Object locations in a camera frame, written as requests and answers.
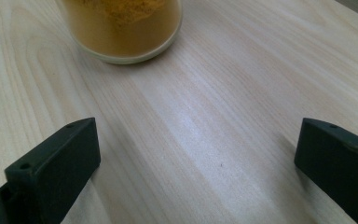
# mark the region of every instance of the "wooden table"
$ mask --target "wooden table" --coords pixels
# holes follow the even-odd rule
[[[302,119],[358,134],[358,14],[333,0],[183,0],[146,63],[82,52],[54,0],[0,0],[4,169],[95,117],[102,163],[63,223],[353,223],[294,166]]]

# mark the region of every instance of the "table surface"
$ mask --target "table surface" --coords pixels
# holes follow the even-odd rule
[[[353,223],[295,167],[303,118],[358,134],[358,14],[334,0],[183,0],[174,44],[112,65],[54,0],[0,0],[4,169],[96,118],[102,163],[63,223]]]

